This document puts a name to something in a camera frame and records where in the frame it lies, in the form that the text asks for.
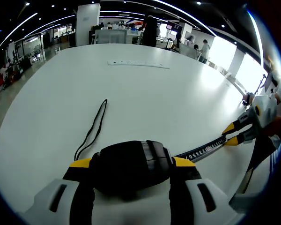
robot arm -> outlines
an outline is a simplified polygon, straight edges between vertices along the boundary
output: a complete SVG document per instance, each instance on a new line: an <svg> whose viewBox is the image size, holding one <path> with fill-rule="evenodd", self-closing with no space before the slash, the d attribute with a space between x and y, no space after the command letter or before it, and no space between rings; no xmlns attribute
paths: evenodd
<svg viewBox="0 0 281 225"><path fill-rule="evenodd" d="M253 140L261 134L270 122L272 122L277 114L277 100L267 95L259 95L253 99L252 106L236 121L231 123L222 133L222 135L232 134L247 125L252 127L239 133L238 135L227 140L225 145L236 146L243 142Z"/></svg>

desk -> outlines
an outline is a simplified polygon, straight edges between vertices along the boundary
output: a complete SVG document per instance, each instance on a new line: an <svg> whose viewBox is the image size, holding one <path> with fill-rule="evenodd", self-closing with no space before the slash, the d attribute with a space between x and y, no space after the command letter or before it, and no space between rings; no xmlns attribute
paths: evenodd
<svg viewBox="0 0 281 225"><path fill-rule="evenodd" d="M108 66L108 60L170 69ZM219 137L244 112L242 95L223 75L181 54L125 44L65 49L27 81L0 129L0 193L13 210L27 210L36 193L63 177L106 98L101 133L80 158L131 140L159 141L176 155ZM198 170L231 198L253 145L223 147Z"/></svg>

white pillar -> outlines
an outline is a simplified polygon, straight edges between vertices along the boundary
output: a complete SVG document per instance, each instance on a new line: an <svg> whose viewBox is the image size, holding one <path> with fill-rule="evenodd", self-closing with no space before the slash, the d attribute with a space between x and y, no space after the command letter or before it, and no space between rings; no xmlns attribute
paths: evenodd
<svg viewBox="0 0 281 225"><path fill-rule="evenodd" d="M236 76L236 74L240 68L240 65L243 62L243 59L244 59L244 53L237 48L235 51L235 54L233 56L233 60L228 69L228 71L232 73L232 77Z"/></svg>
<svg viewBox="0 0 281 225"><path fill-rule="evenodd" d="M78 6L76 20L76 45L89 44L89 31L99 25L100 4Z"/></svg>
<svg viewBox="0 0 281 225"><path fill-rule="evenodd" d="M186 32L192 33L192 26L187 23L184 23L184 22L180 22L179 25L182 26L181 43L184 44L185 34L186 34Z"/></svg>

window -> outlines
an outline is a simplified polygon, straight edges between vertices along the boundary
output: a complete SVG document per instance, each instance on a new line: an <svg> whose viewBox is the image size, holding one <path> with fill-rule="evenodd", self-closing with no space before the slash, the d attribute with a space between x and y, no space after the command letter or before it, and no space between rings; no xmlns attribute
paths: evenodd
<svg viewBox="0 0 281 225"><path fill-rule="evenodd" d="M54 29L53 33L54 33L54 38L59 38L60 37L59 28Z"/></svg>
<svg viewBox="0 0 281 225"><path fill-rule="evenodd" d="M67 34L67 26L60 27L59 31L60 31L60 34L59 34L60 36L66 35Z"/></svg>
<svg viewBox="0 0 281 225"><path fill-rule="evenodd" d="M236 45L231 42L221 37L215 37L209 52L210 61L228 70L236 48Z"/></svg>
<svg viewBox="0 0 281 225"><path fill-rule="evenodd" d="M263 74L267 74L267 72L255 59L246 54L244 55L243 62L236 75L236 79L248 92L254 93L262 80Z"/></svg>

black cord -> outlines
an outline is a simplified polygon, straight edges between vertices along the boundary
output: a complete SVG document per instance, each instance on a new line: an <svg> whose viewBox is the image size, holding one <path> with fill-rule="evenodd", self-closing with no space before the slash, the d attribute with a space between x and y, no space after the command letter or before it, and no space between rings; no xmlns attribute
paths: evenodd
<svg viewBox="0 0 281 225"><path fill-rule="evenodd" d="M104 107L104 111L103 111L103 114L102 114L102 117L101 117L100 126L99 126L99 129L98 129L98 131L97 131L97 133L96 133L96 136L95 136L94 140L93 140L89 145L87 145L86 147L84 147L83 149L81 149L80 152L79 152L78 155L77 155L77 152L78 152L79 149L85 144L85 142L86 142L88 136L89 136L90 133L92 132L92 130L93 130L93 128L94 128L94 125L95 125L95 121L97 120L97 117L98 117L98 115L99 115L99 113L100 113L100 111L101 111L101 108L102 108L102 106L104 105L104 103L105 103L105 107ZM95 119L94 119L94 122L93 122L92 127L90 128L90 130L89 130L88 133L86 134L86 137L85 137L85 139L84 139L82 145L80 145L80 147L79 147L79 148L77 149L77 151L75 152L74 161L78 160L80 154L81 154L86 148L88 148L89 146L91 146L91 145L95 142L96 138L99 136L99 133L100 133L101 127L102 127L103 117L104 117L105 110L106 110L106 105L107 105L107 99L105 99L105 100L102 102L102 104L101 104L101 106L100 106L100 108L99 108L99 110L98 110L98 113L97 113L97 115L96 115L96 117L95 117Z"/></svg>

